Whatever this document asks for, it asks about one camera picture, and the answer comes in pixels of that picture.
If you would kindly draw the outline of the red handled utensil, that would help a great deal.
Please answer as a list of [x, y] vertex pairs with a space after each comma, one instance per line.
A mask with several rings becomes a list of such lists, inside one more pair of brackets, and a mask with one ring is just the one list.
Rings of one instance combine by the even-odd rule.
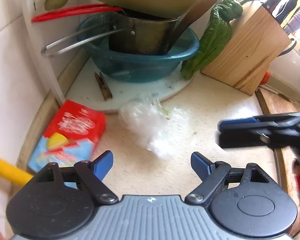
[[87, 5], [78, 5], [75, 7], [68, 7], [65, 9], [58, 9], [50, 12], [45, 12], [41, 15], [37, 15], [32, 18], [32, 23], [45, 22], [50, 20], [55, 20], [58, 18], [76, 16], [76, 15], [85, 15], [99, 12], [118, 12], [121, 11], [121, 7], [114, 7], [108, 4], [87, 4]]

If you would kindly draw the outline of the wooden clothespin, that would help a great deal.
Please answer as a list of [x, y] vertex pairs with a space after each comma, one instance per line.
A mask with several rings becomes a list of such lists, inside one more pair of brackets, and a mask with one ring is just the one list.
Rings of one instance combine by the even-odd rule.
[[100, 72], [99, 74], [97, 74], [97, 72], [94, 72], [94, 76], [104, 100], [107, 101], [108, 99], [112, 99], [113, 98], [112, 92], [110, 91], [102, 73]]

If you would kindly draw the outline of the clear plastic bag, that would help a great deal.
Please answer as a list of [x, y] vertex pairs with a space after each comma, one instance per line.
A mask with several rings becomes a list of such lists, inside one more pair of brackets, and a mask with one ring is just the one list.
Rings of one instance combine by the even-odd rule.
[[190, 132], [189, 114], [164, 107], [157, 93], [137, 96], [119, 109], [119, 119], [141, 148], [168, 160], [182, 155]]

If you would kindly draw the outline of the red tomato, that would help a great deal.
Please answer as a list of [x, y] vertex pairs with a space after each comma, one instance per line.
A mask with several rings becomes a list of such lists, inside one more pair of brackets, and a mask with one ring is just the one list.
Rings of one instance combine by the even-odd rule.
[[267, 70], [264, 74], [264, 77], [262, 78], [262, 80], [260, 82], [260, 85], [266, 84], [268, 82], [269, 78], [270, 78], [270, 71]]

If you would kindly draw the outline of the green pepper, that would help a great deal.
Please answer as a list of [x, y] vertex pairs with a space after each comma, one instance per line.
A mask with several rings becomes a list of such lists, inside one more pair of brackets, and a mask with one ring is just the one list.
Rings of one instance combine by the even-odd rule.
[[183, 79], [191, 79], [196, 71], [210, 64], [221, 53], [232, 37], [230, 21], [242, 15], [245, 3], [253, 1], [223, 0], [212, 8], [196, 55], [182, 63], [180, 74]]

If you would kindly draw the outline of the red blue tea carton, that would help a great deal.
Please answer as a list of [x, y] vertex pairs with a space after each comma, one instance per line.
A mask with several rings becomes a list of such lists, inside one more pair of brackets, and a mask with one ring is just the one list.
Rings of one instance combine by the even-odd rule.
[[105, 114], [67, 100], [39, 139], [28, 167], [37, 173], [50, 162], [69, 167], [89, 160], [105, 130]]

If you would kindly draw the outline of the teal plastic basin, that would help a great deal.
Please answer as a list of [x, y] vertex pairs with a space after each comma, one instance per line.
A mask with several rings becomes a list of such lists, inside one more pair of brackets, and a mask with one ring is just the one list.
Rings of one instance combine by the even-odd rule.
[[[89, 27], [93, 24], [104, 23], [109, 20], [111, 13], [119, 12], [94, 14], [79, 26]], [[187, 28], [170, 51], [164, 55], [127, 54], [112, 51], [109, 49], [107, 37], [84, 44], [83, 48], [103, 74], [118, 81], [145, 83], [169, 76], [179, 63], [193, 58], [199, 49], [199, 39], [191, 28]]]

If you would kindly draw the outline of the wooden cutting board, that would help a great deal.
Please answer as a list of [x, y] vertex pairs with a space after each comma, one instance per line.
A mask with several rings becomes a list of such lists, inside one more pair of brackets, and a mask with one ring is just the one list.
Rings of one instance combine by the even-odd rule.
[[[299, 106], [264, 88], [259, 88], [255, 94], [263, 114], [267, 116], [267, 121], [284, 122], [290, 118], [291, 113], [300, 112]], [[274, 156], [279, 184], [297, 205], [298, 215], [291, 228], [290, 235], [294, 239], [300, 239], [300, 202], [292, 167], [295, 155], [290, 147], [285, 147], [276, 148]]]

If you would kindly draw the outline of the wooden knife block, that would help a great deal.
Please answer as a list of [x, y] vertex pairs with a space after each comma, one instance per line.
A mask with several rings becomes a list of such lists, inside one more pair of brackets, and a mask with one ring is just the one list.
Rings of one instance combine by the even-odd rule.
[[201, 73], [252, 96], [270, 63], [292, 41], [259, 1], [245, 3], [230, 24], [231, 40]]

